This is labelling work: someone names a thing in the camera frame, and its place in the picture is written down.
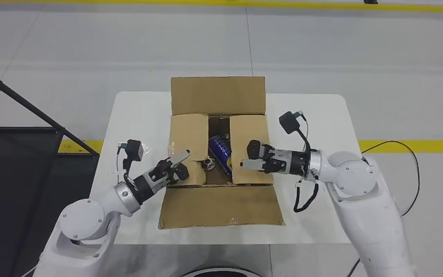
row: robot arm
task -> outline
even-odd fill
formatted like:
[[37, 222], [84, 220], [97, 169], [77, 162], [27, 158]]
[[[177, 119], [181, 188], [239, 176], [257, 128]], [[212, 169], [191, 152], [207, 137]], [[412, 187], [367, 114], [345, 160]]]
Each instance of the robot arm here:
[[[290, 112], [280, 117], [288, 134], [300, 126], [294, 120]], [[416, 276], [401, 216], [374, 159], [349, 152], [327, 158], [310, 147], [305, 152], [277, 150], [259, 141], [251, 141], [247, 151], [249, 159], [241, 162], [246, 169], [298, 175], [326, 185], [369, 277]]]
[[[182, 164], [190, 156], [189, 150], [159, 161], [133, 180], [128, 173], [132, 161], [141, 160], [141, 142], [129, 140], [119, 147], [127, 153], [123, 161], [125, 181], [110, 187], [109, 192], [97, 200], [82, 199], [61, 212], [34, 276], [98, 276], [116, 239], [120, 215], [131, 217], [160, 189], [189, 177], [188, 169]], [[100, 238], [103, 242], [98, 249], [82, 243]]]

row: cardboard box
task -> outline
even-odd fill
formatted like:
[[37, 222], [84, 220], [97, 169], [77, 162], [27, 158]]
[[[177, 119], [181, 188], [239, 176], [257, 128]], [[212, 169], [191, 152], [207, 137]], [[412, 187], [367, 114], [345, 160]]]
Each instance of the cardboard box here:
[[[169, 154], [189, 149], [189, 178], [166, 190], [160, 229], [283, 225], [272, 175], [240, 167], [251, 139], [269, 142], [264, 77], [172, 78]], [[232, 182], [219, 165], [204, 171], [208, 141], [230, 134]]]

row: box flap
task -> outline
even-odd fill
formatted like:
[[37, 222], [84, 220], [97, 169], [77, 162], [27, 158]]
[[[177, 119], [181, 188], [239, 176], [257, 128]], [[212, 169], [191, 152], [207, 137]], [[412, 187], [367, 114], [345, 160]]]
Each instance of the box flap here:
[[249, 141], [256, 139], [269, 144], [268, 125], [266, 116], [231, 116], [230, 117], [230, 147], [233, 151], [234, 184], [273, 184], [270, 174], [254, 170], [245, 170], [240, 161], [248, 158], [246, 147]]
[[242, 224], [284, 224], [273, 186], [166, 189], [159, 229]]
[[172, 115], [264, 114], [264, 77], [171, 78]]
[[184, 114], [171, 117], [169, 155], [189, 149], [191, 155], [183, 164], [188, 168], [189, 178], [180, 186], [203, 185], [206, 175], [198, 161], [208, 156], [208, 116], [205, 114]]

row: white cable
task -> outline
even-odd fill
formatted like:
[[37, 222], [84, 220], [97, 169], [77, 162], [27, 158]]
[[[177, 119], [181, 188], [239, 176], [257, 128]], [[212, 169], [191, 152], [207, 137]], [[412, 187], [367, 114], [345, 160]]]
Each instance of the white cable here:
[[35, 265], [32, 269], [30, 269], [30, 271], [26, 272], [25, 274], [23, 274], [21, 277], [25, 277], [27, 276], [29, 273], [33, 272], [33, 270], [37, 267], [37, 265]]

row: black cable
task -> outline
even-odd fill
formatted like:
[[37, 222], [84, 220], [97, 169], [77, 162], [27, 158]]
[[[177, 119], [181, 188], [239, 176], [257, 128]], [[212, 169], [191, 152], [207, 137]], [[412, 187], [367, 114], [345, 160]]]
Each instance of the black cable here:
[[298, 208], [298, 202], [300, 201], [300, 187], [297, 186], [296, 204], [293, 207], [293, 211], [295, 213], [299, 213], [299, 212], [303, 212], [304, 210], [306, 210], [307, 207], [309, 207], [309, 205], [317, 197], [317, 193], [318, 193], [318, 176], [316, 176], [316, 184], [314, 186], [314, 192], [312, 193], [311, 197], [306, 201], [305, 205], [303, 205], [301, 208]]
[[[301, 117], [306, 122], [306, 136], [300, 131], [300, 129], [297, 129], [297, 132], [299, 133], [299, 135], [301, 136], [301, 138], [305, 142], [305, 146], [303, 146], [303, 152], [310, 153], [311, 152], [311, 145], [309, 144], [309, 141], [307, 140], [307, 136], [309, 134], [309, 125], [308, 125], [308, 122], [307, 122], [307, 119], [306, 119], [305, 115], [301, 114]], [[302, 179], [303, 179], [303, 177], [301, 177], [300, 180], [298, 180], [297, 184], [301, 183]], [[296, 203], [293, 206], [293, 211], [295, 213], [303, 212], [304, 210], [306, 210], [309, 207], [309, 205], [311, 205], [311, 203], [317, 197], [317, 194], [318, 194], [318, 175], [315, 176], [315, 179], [316, 179], [316, 184], [314, 186], [314, 191], [313, 191], [311, 197], [306, 201], [305, 205], [303, 205], [301, 208], [298, 208], [298, 204], [300, 202], [300, 187], [296, 185], [296, 190], [297, 190], [296, 191]]]
[[347, 277], [351, 277], [351, 275], [354, 273], [354, 271], [355, 271], [355, 269], [357, 268], [357, 265], [359, 265], [359, 263], [360, 263], [360, 259], [358, 259], [358, 260], [355, 262], [355, 265], [352, 267], [352, 269], [351, 269], [351, 271], [349, 272], [349, 274], [347, 275]]
[[[418, 165], [418, 159], [417, 159], [417, 156], [415, 156], [414, 151], [413, 151], [409, 146], [407, 146], [406, 144], [404, 144], [404, 143], [402, 143], [402, 142], [400, 142], [400, 141], [384, 141], [384, 142], [382, 142], [382, 143], [379, 143], [379, 144], [377, 144], [377, 145], [372, 146], [371, 148], [368, 148], [368, 149], [362, 151], [361, 153], [364, 154], [364, 153], [366, 153], [367, 151], [370, 151], [370, 150], [372, 150], [372, 149], [374, 149], [374, 148], [377, 148], [377, 147], [379, 147], [379, 146], [381, 146], [381, 145], [383, 145], [383, 144], [385, 144], [385, 143], [398, 143], [398, 144], [400, 144], [400, 145], [402, 145], [402, 146], [408, 148], [409, 152], [410, 152], [410, 153], [413, 155], [413, 157], [414, 157], [415, 167], [416, 167], [416, 169], [417, 169], [417, 192], [415, 193], [414, 200], [413, 200], [412, 204], [409, 206], [408, 210], [406, 210], [406, 212], [404, 212], [404, 213], [401, 215], [401, 216], [405, 216], [405, 215], [406, 215], [407, 213], [409, 213], [409, 211], [413, 208], [415, 202], [417, 201], [418, 195], [420, 194], [420, 169], [419, 169], [419, 165]], [[352, 269], [351, 269], [351, 271], [349, 272], [349, 274], [347, 275], [347, 277], [351, 277], [351, 275], [354, 273], [354, 270], [356, 269], [357, 265], [359, 265], [359, 263], [360, 263], [360, 259], [358, 259], [358, 260], [355, 262], [355, 265], [352, 267]]]

